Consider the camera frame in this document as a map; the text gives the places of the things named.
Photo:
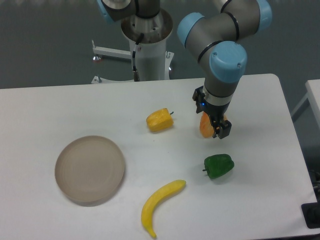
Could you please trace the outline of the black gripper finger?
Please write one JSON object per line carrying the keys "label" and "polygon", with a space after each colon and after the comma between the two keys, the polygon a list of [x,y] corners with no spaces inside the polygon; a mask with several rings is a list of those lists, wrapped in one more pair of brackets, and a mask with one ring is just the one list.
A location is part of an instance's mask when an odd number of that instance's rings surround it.
{"label": "black gripper finger", "polygon": [[211,126],[213,128],[213,134],[212,134],[212,137],[213,138],[216,138],[219,136],[219,133],[220,133],[220,125],[219,125],[219,122],[218,121],[215,121],[215,120],[211,120]]}
{"label": "black gripper finger", "polygon": [[220,139],[227,137],[230,134],[231,128],[232,124],[229,120],[221,119],[216,130],[217,136]]}

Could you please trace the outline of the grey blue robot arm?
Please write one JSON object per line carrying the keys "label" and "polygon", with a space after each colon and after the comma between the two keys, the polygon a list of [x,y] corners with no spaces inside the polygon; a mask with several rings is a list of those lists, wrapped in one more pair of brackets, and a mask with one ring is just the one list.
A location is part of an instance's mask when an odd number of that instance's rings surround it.
{"label": "grey blue robot arm", "polygon": [[[134,81],[164,79],[166,41],[173,20],[160,2],[100,0],[97,4],[107,22],[121,22],[130,44]],[[192,96],[196,112],[205,112],[213,136],[223,139],[232,128],[224,114],[247,65],[247,53],[238,41],[268,28],[273,15],[265,0],[217,0],[214,4],[218,15],[207,18],[190,13],[179,23],[177,35],[206,74],[203,86]]]}

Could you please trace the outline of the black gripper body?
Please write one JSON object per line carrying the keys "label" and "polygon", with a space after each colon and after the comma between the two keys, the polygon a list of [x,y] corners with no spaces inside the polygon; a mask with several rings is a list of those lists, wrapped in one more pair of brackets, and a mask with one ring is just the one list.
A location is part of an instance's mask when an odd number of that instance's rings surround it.
{"label": "black gripper body", "polygon": [[229,97],[216,97],[211,95],[205,86],[200,86],[194,90],[193,101],[196,105],[196,113],[205,112],[213,123],[223,123],[224,114],[229,107]]}

